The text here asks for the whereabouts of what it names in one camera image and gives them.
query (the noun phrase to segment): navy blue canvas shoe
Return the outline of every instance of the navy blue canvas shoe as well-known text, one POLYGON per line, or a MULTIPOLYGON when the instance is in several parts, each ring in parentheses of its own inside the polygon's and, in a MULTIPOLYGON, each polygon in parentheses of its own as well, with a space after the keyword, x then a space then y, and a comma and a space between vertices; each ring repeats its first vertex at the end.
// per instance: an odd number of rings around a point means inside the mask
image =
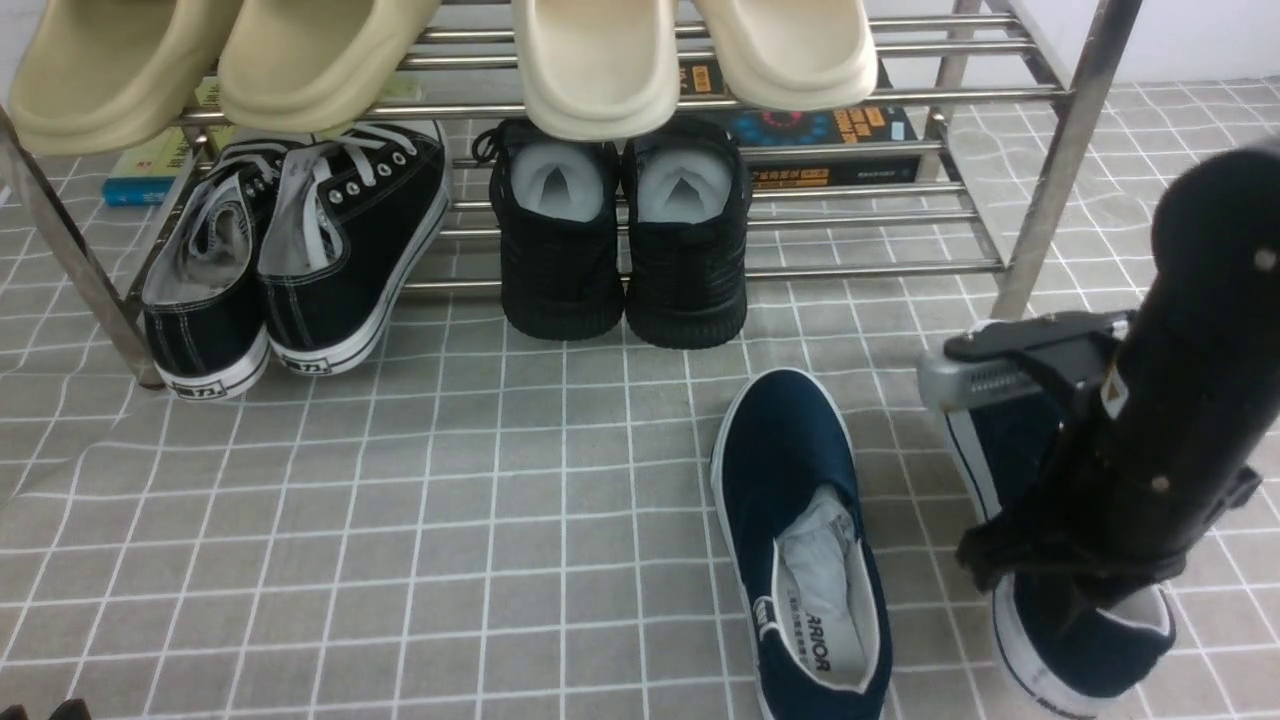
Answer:
MULTIPOLYGON (((1036 478, 1062 409, 1005 363, 929 355, 919 365, 919 382, 925 406, 941 418, 978 518, 993 518, 1036 478)), ((992 593, 993 647, 1038 705, 1061 717, 1089 719, 1151 673, 1174 646, 1176 630, 1158 587, 1068 624, 1070 603, 1071 588, 1062 578, 1006 575, 992 593)))
POLYGON ((712 488, 750 609, 764 719, 878 719, 888 612, 849 430, 817 379, 773 370, 739 393, 712 454, 712 488))

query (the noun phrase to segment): cream slide sandal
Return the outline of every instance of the cream slide sandal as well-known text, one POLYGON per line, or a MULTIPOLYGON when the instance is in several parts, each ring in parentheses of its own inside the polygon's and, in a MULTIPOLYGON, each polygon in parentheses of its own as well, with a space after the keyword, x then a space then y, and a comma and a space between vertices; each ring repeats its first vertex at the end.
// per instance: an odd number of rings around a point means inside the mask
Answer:
POLYGON ((27 150, 88 155, 163 131, 195 100, 241 0, 49 0, 9 91, 27 150))
POLYGON ((694 0, 740 100, 778 110, 856 105, 876 90, 861 0, 694 0))
POLYGON ((662 127, 680 101, 676 0, 513 0, 529 119, 602 142, 662 127))
POLYGON ((244 0, 218 68, 227 118, 271 132, 351 123, 378 100, 439 6, 440 0, 244 0))

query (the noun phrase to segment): sneaker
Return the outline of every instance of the sneaker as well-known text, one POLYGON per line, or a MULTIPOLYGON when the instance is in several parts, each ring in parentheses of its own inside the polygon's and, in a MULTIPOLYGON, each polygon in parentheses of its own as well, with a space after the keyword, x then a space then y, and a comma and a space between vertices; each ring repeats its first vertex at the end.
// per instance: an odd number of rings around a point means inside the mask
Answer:
POLYGON ((489 200, 502 231, 502 307, 539 340, 604 334, 622 318, 618 154, 611 143, 556 140, 525 119, 472 145, 494 161, 489 200))
MULTIPOLYGON (((928 356, 919 373, 920 395, 941 416, 974 510, 989 520, 1036 479, 1065 413, 1009 366, 928 356)), ((992 593, 995 648, 1014 683, 1038 705, 1061 717, 1094 717, 1151 673, 1176 630, 1155 585, 1068 623, 1074 611, 1065 577, 1006 575, 992 593)))
POLYGON ((677 118, 627 143, 627 324, 650 345, 723 345, 746 322, 746 213, 751 182, 723 128, 677 118))
POLYGON ((270 347, 252 266, 285 154, 297 147, 276 140, 228 145, 147 270, 147 343, 160 377, 179 397, 234 397, 266 370, 270 347))
POLYGON ((763 716, 876 720, 892 670, 849 429, 812 375, 773 370, 730 405, 712 489, 754 628, 763 716))
POLYGON ((451 165, 440 127, 357 124, 289 152, 257 263, 271 347, 303 375, 372 352, 440 231, 451 165))

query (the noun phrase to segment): shoe logo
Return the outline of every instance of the shoe logo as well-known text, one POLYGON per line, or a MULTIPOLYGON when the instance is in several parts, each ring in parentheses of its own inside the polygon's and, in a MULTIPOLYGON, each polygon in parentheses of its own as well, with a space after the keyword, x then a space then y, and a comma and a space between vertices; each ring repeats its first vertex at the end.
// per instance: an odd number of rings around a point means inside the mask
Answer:
POLYGON ((813 653, 814 669, 829 673, 831 661, 827 660, 827 639, 822 632, 822 618, 809 615, 808 612, 805 615, 809 616, 809 648, 813 653))
POLYGON ((325 359, 320 360, 291 360, 284 357, 284 366, 302 375, 332 375, 333 366, 325 359))
POLYGON ((173 388, 174 395, 184 400, 218 400, 219 397, 227 397, 227 388, 221 382, 202 386, 173 383, 169 387, 173 388))

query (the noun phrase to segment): black canvas sneaker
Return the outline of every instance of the black canvas sneaker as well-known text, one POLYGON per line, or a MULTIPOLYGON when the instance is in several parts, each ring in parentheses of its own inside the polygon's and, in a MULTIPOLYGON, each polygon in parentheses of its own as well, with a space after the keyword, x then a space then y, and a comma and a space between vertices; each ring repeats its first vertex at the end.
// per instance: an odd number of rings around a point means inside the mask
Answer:
POLYGON ((502 229, 502 307, 539 340, 603 334, 622 318, 618 154, 609 143, 556 140, 529 120, 476 138, 494 161, 489 200, 502 229))
POLYGON ((278 140, 227 146, 147 270, 147 342, 160 377, 180 397, 233 397, 266 370, 270 348, 252 266, 285 154, 297 147, 278 140))
POLYGON ((289 152, 257 263, 271 347, 329 375, 369 357, 440 231, 451 167, 434 122, 361 123, 289 152))
POLYGON ((698 350, 746 320, 746 213, 751 182, 724 129, 677 118, 627 143, 627 324, 658 347, 698 350))

